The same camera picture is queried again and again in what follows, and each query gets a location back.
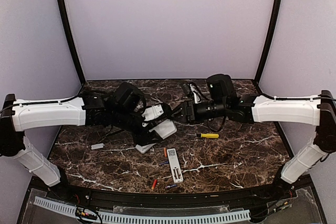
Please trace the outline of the white remote with barcode label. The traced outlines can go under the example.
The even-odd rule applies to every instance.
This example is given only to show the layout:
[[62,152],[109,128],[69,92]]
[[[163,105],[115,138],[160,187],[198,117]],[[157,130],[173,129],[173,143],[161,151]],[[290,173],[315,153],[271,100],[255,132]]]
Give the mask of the white remote with barcode label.
[[154,145],[155,145],[155,143],[154,143],[154,144],[144,145],[144,146],[136,145],[136,146],[135,146],[135,149],[136,149],[137,151],[139,151],[141,154],[144,154],[144,153],[146,153],[148,150],[150,150]]

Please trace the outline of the plain white slim remote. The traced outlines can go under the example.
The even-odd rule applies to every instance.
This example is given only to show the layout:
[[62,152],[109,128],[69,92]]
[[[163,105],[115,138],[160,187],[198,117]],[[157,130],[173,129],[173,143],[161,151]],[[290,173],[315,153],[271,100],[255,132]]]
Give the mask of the plain white slim remote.
[[159,137],[164,140],[169,136],[175,134],[177,131],[177,127],[175,126],[173,121],[167,119],[162,123],[158,124],[152,130],[155,131],[159,135]]

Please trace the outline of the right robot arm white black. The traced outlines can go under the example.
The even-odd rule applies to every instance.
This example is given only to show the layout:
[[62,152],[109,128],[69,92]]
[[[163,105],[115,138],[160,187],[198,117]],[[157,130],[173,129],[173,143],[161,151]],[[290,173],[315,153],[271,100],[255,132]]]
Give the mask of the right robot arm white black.
[[308,97],[276,97],[261,93],[239,97],[231,77],[215,74],[206,79],[210,100],[182,102],[170,115],[173,121],[196,124],[223,118],[239,123],[291,122],[313,125],[312,138],[284,164],[280,179],[268,188],[273,200],[280,199],[303,173],[320,159],[335,152],[335,99],[328,90]]

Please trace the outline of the yellow handled screwdriver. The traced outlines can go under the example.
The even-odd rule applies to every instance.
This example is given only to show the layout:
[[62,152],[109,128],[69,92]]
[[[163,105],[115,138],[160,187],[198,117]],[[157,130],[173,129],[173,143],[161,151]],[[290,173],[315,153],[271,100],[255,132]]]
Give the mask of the yellow handled screwdriver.
[[219,138],[219,135],[216,133],[198,133],[195,136],[200,138]]

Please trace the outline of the white button remote control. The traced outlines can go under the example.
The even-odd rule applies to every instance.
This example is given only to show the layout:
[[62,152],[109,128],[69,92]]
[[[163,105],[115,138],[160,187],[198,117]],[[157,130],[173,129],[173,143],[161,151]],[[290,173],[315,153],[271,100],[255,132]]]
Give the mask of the white button remote control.
[[170,165],[170,170],[172,173],[172,178],[174,183],[182,183],[184,181],[182,170],[180,167],[179,159],[177,156],[176,149],[167,149],[167,157]]

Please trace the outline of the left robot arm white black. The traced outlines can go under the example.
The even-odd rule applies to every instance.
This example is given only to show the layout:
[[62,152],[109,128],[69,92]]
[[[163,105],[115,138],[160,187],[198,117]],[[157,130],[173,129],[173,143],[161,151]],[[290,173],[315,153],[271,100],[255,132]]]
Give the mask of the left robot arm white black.
[[116,126],[129,132],[135,144],[146,145],[160,139],[144,93],[123,82],[115,91],[87,91],[66,99],[20,100],[14,94],[5,98],[1,109],[1,156],[20,162],[40,178],[63,201],[74,197],[64,170],[51,163],[28,139],[26,130],[72,126]]

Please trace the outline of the red blue battery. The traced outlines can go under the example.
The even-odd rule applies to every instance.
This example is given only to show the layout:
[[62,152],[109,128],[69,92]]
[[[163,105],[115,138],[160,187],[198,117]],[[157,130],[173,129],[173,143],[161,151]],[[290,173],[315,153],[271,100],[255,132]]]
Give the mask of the red blue battery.
[[154,190],[155,189],[155,187],[156,187],[156,185],[157,185],[157,179],[155,179],[154,181],[153,181],[153,184],[152,184],[152,187],[151,187],[151,189],[152,190]]

